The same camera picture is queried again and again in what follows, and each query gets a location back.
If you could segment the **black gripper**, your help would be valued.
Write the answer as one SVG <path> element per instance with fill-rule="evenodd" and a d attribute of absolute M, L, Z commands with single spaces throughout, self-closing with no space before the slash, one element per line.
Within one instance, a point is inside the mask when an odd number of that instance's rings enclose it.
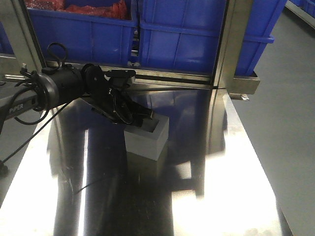
<path fill-rule="evenodd" d="M 90 104 L 113 123 L 141 127 L 143 119 L 153 119 L 152 109 L 136 102 L 128 104 L 128 96 L 105 79 L 105 72 L 100 66 L 85 64 L 82 68 L 82 78 L 86 93 L 90 96 Z"/>

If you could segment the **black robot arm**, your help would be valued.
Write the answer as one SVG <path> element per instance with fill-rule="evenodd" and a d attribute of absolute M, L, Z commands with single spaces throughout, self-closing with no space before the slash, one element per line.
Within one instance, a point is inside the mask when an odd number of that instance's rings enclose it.
<path fill-rule="evenodd" d="M 0 122 L 22 113 L 46 111 L 83 98 L 97 113 L 115 124 L 141 127 L 144 119 L 153 118 L 153 110 L 133 101 L 126 92 L 134 70 L 103 71 L 86 64 L 77 69 L 71 64 L 43 68 L 40 73 L 21 70 L 27 79 L 0 93 Z"/>

